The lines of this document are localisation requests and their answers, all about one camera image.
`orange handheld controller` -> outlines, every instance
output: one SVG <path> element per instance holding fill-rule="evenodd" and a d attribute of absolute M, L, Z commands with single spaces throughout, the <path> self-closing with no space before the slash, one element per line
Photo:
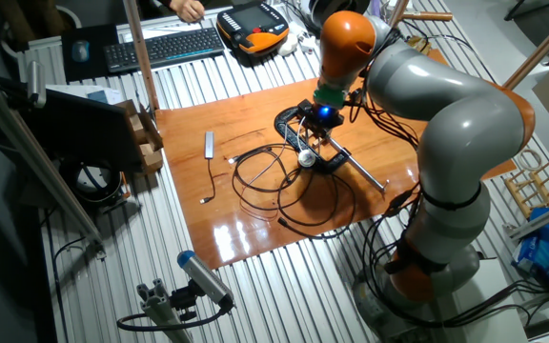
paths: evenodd
<path fill-rule="evenodd" d="M 285 18 L 261 1 L 220 12 L 217 28 L 233 47 L 248 54 L 273 50 L 290 31 Z"/>

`robotic arm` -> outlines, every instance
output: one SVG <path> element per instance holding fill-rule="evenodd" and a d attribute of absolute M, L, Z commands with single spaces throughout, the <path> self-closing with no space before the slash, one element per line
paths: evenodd
<path fill-rule="evenodd" d="M 417 149 L 423 193 L 417 214 L 385 270 L 371 271 L 389 299 L 412 309 L 454 292 L 478 271 L 470 243 L 490 211 L 480 178 L 527 144 L 535 115 L 512 91 L 452 70 L 402 41 L 387 42 L 390 30 L 354 12 L 328 18 L 314 100 L 316 108 L 341 109 L 349 87 L 372 62 L 366 76 L 371 98 L 391 114 L 429 121 Z M 369 325 L 383 322 L 374 299 L 366 292 L 355 297 Z"/>

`gray robot arm segment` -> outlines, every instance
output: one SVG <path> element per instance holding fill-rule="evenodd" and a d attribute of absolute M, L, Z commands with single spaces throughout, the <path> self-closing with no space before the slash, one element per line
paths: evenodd
<path fill-rule="evenodd" d="M 420 180 L 442 203 L 471 199 L 479 179 L 524 139 L 522 116 L 506 94 L 400 41 L 372 65 L 368 92 L 389 113 L 430 121 L 418 148 Z"/>

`blue led light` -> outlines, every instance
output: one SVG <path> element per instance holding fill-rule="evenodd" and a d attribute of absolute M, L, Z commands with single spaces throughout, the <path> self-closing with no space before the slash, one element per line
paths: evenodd
<path fill-rule="evenodd" d="M 323 106 L 318 110 L 319 117 L 321 118 L 327 118 L 330 115 L 330 112 L 332 111 L 332 108 Z"/>

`person's hand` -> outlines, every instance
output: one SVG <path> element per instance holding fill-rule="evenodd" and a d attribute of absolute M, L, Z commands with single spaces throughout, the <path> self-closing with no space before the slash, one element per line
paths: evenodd
<path fill-rule="evenodd" d="M 205 8 L 197 0 L 172 0 L 171 10 L 187 23 L 194 23 L 205 16 Z"/>

